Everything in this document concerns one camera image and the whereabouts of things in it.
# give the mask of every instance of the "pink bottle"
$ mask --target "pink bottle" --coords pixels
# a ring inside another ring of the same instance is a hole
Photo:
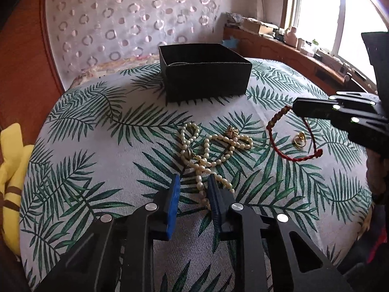
[[[283,37],[283,41],[288,44],[289,46],[292,46],[294,48],[297,47],[297,36],[296,36],[297,29],[292,26],[288,28],[288,32],[285,33],[285,36]]]

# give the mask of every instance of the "red braided bracelet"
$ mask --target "red braided bracelet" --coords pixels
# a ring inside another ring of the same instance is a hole
[[[285,158],[286,160],[290,160],[290,161],[293,161],[293,162],[300,162],[300,161],[305,161],[305,160],[308,160],[308,159],[312,159],[314,157],[318,158],[320,157],[321,155],[323,155],[323,149],[316,149],[316,141],[315,141],[315,137],[312,133],[312,130],[309,126],[309,124],[307,123],[307,121],[302,118],[304,124],[305,124],[305,127],[308,129],[309,133],[311,134],[311,137],[312,137],[312,142],[313,142],[313,145],[314,145],[314,154],[313,155],[310,155],[310,156],[306,156],[306,157],[303,157],[303,158],[291,158],[285,154],[283,154],[278,148],[277,146],[275,145],[275,142],[274,142],[274,139],[273,139],[273,133],[272,133],[272,128],[274,127],[274,125],[277,123],[277,121],[279,119],[281,119],[281,117],[283,115],[285,115],[286,113],[288,113],[290,110],[292,109],[292,107],[288,106],[288,105],[285,105],[285,107],[283,107],[281,109],[281,111],[279,111],[277,114],[275,114],[273,116],[273,118],[269,121],[269,123],[267,124],[266,126],[266,129],[269,131],[269,139],[270,139],[270,143],[272,144],[274,150],[277,152],[277,154],[279,154],[281,157]]]

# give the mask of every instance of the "pearl necklace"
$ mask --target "pearl necklace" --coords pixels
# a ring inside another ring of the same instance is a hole
[[[194,128],[194,134],[191,138],[186,139],[185,138],[185,131],[188,128]],[[178,137],[181,139],[182,142],[182,148],[181,148],[181,159],[183,163],[187,166],[190,166],[194,170],[196,170],[196,187],[197,190],[199,190],[199,194],[202,198],[202,204],[207,207],[208,210],[211,210],[211,206],[209,204],[209,199],[207,199],[207,193],[204,188],[204,184],[202,182],[201,174],[204,172],[206,174],[214,174],[216,177],[216,181],[220,181],[226,189],[228,189],[232,194],[234,194],[235,190],[232,188],[232,184],[226,179],[223,178],[220,174],[217,174],[216,172],[213,172],[210,168],[216,167],[226,160],[228,160],[233,154],[235,148],[239,149],[245,149],[249,150],[253,146],[252,138],[248,137],[248,135],[239,135],[239,132],[237,129],[234,129],[231,125],[227,128],[226,135],[229,135],[230,137],[223,136],[221,134],[213,134],[207,136],[207,138],[204,139],[204,155],[194,155],[192,149],[190,148],[191,144],[198,138],[198,135],[200,133],[199,126],[196,125],[196,123],[186,123],[183,127],[180,128],[180,134]],[[220,159],[217,159],[216,161],[209,162],[209,152],[210,152],[210,142],[211,140],[221,140],[229,145],[229,150],[225,152],[225,155],[222,156]],[[244,140],[248,142],[248,144],[243,144],[238,142],[238,140]],[[198,163],[194,163],[191,161],[191,159],[195,159],[198,161]]]

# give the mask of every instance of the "hand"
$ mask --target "hand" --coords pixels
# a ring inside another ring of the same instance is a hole
[[[370,149],[366,149],[366,153],[367,184],[373,194],[382,194],[386,190],[384,177],[389,172],[389,159],[381,161],[381,156]]]

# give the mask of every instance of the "jewelry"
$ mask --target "jewelry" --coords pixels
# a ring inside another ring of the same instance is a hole
[[[185,131],[189,128],[194,128],[194,134],[191,138],[186,139],[185,137]],[[207,138],[204,139],[204,155],[195,155],[193,150],[190,148],[190,145],[198,138],[198,135],[200,133],[199,126],[196,125],[196,123],[186,123],[183,127],[180,129],[180,134],[178,137],[181,139],[182,142],[182,148],[181,148],[181,159],[184,164],[187,166],[190,166],[193,168],[196,172],[196,188],[199,190],[199,194],[202,197],[202,204],[207,207],[208,210],[211,210],[211,205],[209,204],[209,199],[207,199],[207,193],[205,191],[204,183],[202,182],[201,174],[204,172],[206,174],[214,174],[216,181],[219,181],[222,183],[223,187],[228,189],[231,193],[234,193],[235,190],[232,188],[232,184],[226,179],[223,178],[220,174],[217,174],[216,172],[213,172],[210,168],[216,167],[226,160],[228,160],[235,151],[235,148],[239,148],[242,150],[249,150],[251,147],[253,147],[254,143],[252,138],[250,138],[248,135],[239,135],[239,131],[235,128],[233,128],[231,125],[227,128],[227,132],[231,132],[231,135],[234,135],[234,137],[227,137],[223,136],[221,134],[213,134],[208,135]],[[226,142],[227,144],[231,145],[229,149],[225,152],[224,156],[222,156],[220,159],[217,159],[215,161],[209,162],[209,152],[210,152],[210,142],[211,140],[222,140],[223,142]],[[240,143],[238,140],[246,141],[247,144]],[[191,159],[195,159],[198,162],[194,163],[191,162]]]
[[[279,111],[277,114],[275,114],[273,116],[273,118],[269,121],[269,123],[267,124],[266,126],[266,129],[268,130],[269,132],[269,140],[270,140],[270,143],[272,144],[274,150],[277,152],[278,155],[280,155],[282,158],[285,158],[286,160],[290,160],[290,161],[293,161],[293,162],[300,162],[300,161],[305,161],[305,160],[308,160],[308,159],[312,159],[314,157],[318,158],[318,157],[321,157],[323,155],[323,149],[316,149],[316,140],[315,140],[315,137],[312,133],[312,130],[309,126],[309,124],[307,123],[307,121],[302,118],[304,124],[305,124],[305,127],[308,129],[311,137],[312,137],[312,143],[314,145],[314,154],[313,155],[310,155],[310,156],[306,156],[306,157],[303,157],[303,158],[291,158],[285,154],[283,154],[278,148],[277,146],[275,145],[275,142],[274,142],[274,139],[273,139],[273,133],[272,133],[272,128],[274,127],[274,125],[277,123],[277,121],[279,121],[281,119],[282,116],[284,116],[286,113],[288,113],[290,110],[292,109],[292,107],[288,106],[288,105],[285,105],[281,111]],[[305,142],[304,145],[300,146],[300,147],[304,147],[307,143],[307,139],[305,138],[305,134],[303,132],[300,132],[298,135],[299,139],[302,138],[302,140]]]
[[[307,144],[307,139],[305,138],[305,134],[303,131],[293,137],[293,143],[300,148],[304,147]]]

